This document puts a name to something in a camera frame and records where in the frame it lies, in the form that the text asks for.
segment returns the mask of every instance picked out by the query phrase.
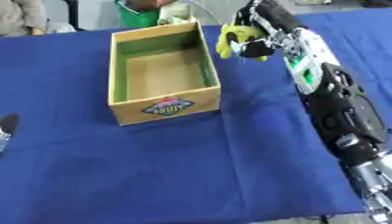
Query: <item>cardboard box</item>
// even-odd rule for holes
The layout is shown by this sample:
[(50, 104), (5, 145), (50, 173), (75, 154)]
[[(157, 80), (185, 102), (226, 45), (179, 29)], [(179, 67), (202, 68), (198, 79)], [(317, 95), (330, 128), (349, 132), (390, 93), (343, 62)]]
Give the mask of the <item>cardboard box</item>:
[(220, 98), (199, 23), (113, 33), (108, 105), (120, 125), (216, 110)]

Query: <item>yellow object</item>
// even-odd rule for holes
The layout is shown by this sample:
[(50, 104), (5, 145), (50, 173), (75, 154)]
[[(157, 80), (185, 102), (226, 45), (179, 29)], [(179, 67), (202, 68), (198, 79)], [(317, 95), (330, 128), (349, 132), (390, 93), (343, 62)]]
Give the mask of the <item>yellow object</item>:
[[(251, 37), (259, 39), (263, 36), (263, 33), (255, 27), (245, 25), (233, 25), (224, 24), (220, 31), (218, 44), (216, 45), (216, 52), (220, 54), (220, 57), (224, 60), (229, 59), (233, 55), (233, 50), (228, 44), (227, 35), (229, 32), (234, 33), (237, 36), (239, 43), (247, 42)], [(266, 56), (257, 58), (258, 60), (266, 60)]]

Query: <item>cable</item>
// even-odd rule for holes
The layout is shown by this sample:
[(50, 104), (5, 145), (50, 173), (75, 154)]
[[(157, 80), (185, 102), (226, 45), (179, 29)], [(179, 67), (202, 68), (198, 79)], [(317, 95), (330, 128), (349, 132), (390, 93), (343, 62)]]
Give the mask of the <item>cable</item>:
[(202, 10), (204, 10), (215, 21), (215, 23), (217, 23), (218, 25), (221, 25), (221, 22), (219, 21), (219, 19), (210, 10), (206, 9), (203, 5), (201, 5), (201, 3), (198, 3), (194, 0), (186, 0), (186, 1), (199, 6)]

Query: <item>white object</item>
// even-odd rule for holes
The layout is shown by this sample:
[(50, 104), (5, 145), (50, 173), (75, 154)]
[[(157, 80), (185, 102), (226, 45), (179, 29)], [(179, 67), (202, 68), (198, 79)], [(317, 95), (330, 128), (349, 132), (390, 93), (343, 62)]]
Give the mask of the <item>white object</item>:
[(191, 5), (187, 3), (173, 3), (161, 8), (159, 25), (178, 25), (183, 23), (196, 22), (193, 16)]

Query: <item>fruit box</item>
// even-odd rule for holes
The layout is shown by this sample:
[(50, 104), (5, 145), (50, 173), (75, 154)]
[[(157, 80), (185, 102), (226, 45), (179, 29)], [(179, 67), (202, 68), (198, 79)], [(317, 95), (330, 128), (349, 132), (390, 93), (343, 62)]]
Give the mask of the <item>fruit box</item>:
[(113, 33), (108, 88), (120, 125), (220, 107), (221, 84), (199, 23)]

